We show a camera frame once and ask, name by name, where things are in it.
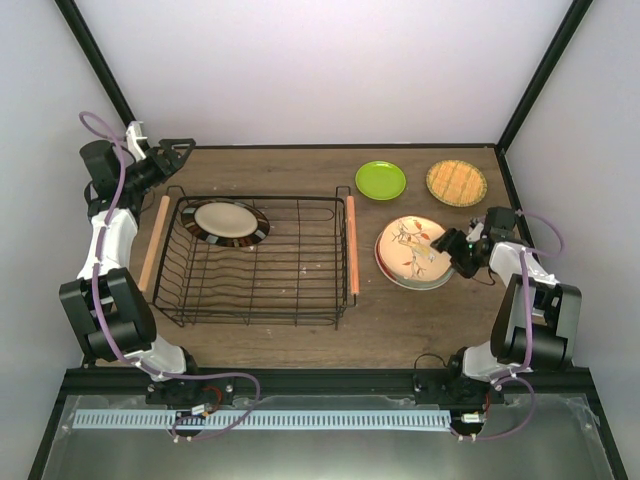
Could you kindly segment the beige floral plate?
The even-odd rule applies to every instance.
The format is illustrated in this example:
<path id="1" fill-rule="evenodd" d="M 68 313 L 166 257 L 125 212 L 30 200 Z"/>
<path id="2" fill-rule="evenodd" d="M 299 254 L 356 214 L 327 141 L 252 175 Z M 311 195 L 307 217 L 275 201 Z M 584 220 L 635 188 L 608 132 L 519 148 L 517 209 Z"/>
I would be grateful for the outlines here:
<path id="1" fill-rule="evenodd" d="M 387 278 L 412 290 L 438 288 L 453 273 L 449 256 L 430 244 L 445 232 L 438 223 L 407 215 L 392 220 L 375 244 L 376 261 Z"/>

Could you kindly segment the yellow woven pattern plate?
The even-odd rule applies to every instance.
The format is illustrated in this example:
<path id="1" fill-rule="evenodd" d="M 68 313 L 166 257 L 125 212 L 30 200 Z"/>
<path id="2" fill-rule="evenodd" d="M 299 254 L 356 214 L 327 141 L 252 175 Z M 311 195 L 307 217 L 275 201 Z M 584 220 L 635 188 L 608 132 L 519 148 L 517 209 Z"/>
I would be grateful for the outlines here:
<path id="1" fill-rule="evenodd" d="M 425 183 L 431 195 L 453 207 L 470 207 L 480 203 L 488 190 L 484 174 L 462 160 L 442 160 L 426 174 Z"/>

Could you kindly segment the dark brown plate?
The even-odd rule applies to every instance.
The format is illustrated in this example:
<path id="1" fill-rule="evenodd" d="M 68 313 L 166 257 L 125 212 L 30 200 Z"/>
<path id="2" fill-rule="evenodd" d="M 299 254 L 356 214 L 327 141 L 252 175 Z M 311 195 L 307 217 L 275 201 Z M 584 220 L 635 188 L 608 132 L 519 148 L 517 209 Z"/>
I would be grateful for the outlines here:
<path id="1" fill-rule="evenodd" d="M 245 248 L 267 238 L 271 225 L 258 209 L 231 199 L 189 203 L 180 214 L 184 228 L 198 240 L 225 248 Z"/>

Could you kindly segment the lime green plate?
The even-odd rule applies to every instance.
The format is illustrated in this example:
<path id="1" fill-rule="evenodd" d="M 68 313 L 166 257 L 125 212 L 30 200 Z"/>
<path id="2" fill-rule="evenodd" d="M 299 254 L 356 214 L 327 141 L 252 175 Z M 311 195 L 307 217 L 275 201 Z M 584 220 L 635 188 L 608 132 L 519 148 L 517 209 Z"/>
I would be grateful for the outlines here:
<path id="1" fill-rule="evenodd" d="M 357 170 L 355 185 L 369 199 L 388 201 L 404 192 L 406 177 L 401 168 L 393 163 L 371 161 Z"/>

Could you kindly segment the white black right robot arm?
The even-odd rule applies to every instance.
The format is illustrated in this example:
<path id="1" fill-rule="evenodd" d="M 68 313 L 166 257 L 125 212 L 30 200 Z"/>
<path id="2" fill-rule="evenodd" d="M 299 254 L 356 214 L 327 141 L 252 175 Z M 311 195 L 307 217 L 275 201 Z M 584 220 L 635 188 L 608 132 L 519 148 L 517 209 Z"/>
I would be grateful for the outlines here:
<path id="1" fill-rule="evenodd" d="M 564 250 L 555 226 L 550 229 L 559 241 L 556 252 L 516 237 L 517 223 L 525 216 L 521 210 L 491 207 L 470 222 L 467 232 L 451 228 L 431 242 L 437 252 L 449 255 L 462 277 L 472 279 L 485 268 L 505 286 L 489 340 L 450 357 L 444 389 L 455 402 L 471 400 L 480 382 L 496 387 L 523 373 L 564 371 L 572 363 L 582 293 L 539 262 Z"/>

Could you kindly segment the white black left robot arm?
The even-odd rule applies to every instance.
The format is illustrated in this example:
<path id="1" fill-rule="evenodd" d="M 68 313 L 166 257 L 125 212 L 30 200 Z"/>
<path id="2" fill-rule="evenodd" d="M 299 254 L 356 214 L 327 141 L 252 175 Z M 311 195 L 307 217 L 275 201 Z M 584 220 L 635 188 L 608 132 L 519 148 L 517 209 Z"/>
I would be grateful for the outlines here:
<path id="1" fill-rule="evenodd" d="M 189 352 L 158 333 L 129 263 L 145 196 L 184 166 L 195 145 L 192 138 L 162 139 L 128 166 L 122 166 L 112 141 L 96 140 L 80 149 L 91 176 L 84 195 L 92 239 L 77 278 L 59 288 L 88 361 L 121 360 L 155 382 L 170 380 L 170 393 L 184 404 L 203 395 L 205 381 Z"/>

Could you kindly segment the black enclosure frame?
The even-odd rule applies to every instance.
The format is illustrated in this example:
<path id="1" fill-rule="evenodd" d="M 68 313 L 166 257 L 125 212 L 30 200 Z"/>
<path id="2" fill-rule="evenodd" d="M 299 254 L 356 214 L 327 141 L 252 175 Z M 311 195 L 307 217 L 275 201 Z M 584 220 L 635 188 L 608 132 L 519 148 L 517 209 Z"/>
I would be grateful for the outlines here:
<path id="1" fill-rule="evenodd" d="M 511 171 L 507 165 L 506 151 L 519 133 L 535 102 L 538 100 L 543 87 L 546 85 L 553 70 L 560 61 L 564 51 L 582 23 L 590 6 L 591 4 L 588 1 L 574 1 L 570 4 L 560 26 L 546 49 L 542 60 L 536 67 L 524 94 L 519 100 L 514 113 L 511 115 L 504 132 L 501 134 L 498 143 L 493 147 L 497 156 L 497 165 L 506 188 L 509 202 L 514 207 L 519 207 L 521 202 L 513 182 Z M 77 4 L 73 1 L 61 1 L 58 4 L 58 8 L 121 120 L 129 121 L 134 119 L 135 115 L 125 99 L 115 76 L 104 58 L 98 43 L 91 33 L 91 30 Z M 91 367 L 99 366 L 97 366 L 92 360 L 84 359 L 81 366 L 78 368 Z M 623 465 L 622 458 L 615 443 L 601 399 L 589 369 L 586 367 L 571 367 L 564 373 L 535 373 L 529 375 L 528 380 L 541 394 L 557 394 L 562 397 L 569 394 L 583 395 L 588 407 L 588 412 L 597 424 L 596 433 L 599 441 L 601 442 L 608 469 L 610 470 L 613 478 L 626 478 L 627 473 Z M 52 465 L 52 459 L 55 455 L 56 448 L 60 447 L 62 444 L 57 435 L 62 426 L 63 406 L 67 398 L 70 396 L 66 396 L 62 399 L 57 397 L 56 399 L 52 414 L 29 473 L 29 476 L 32 479 L 44 478 L 47 468 Z M 298 399 L 311 399 L 321 396 L 294 397 Z"/>

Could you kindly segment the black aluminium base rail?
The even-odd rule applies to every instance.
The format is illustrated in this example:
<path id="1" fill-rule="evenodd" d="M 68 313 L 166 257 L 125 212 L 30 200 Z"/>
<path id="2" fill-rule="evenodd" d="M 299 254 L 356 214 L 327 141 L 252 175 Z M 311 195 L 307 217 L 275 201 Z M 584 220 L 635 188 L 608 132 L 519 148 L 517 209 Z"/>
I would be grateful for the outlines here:
<path id="1" fill-rule="evenodd" d="M 510 382 L 492 393 L 489 384 L 462 377 L 454 379 L 444 369 L 253 369 L 249 374 L 260 383 L 261 399 L 380 395 L 452 407 L 478 406 L 486 397 L 496 401 L 504 394 L 526 391 L 525 386 Z M 70 395 L 142 395 L 149 404 L 187 407 L 217 401 L 229 405 L 236 399 L 252 399 L 255 387 L 244 378 L 169 380 L 155 384 L 137 369 L 91 367 L 66 372 L 58 397 Z"/>

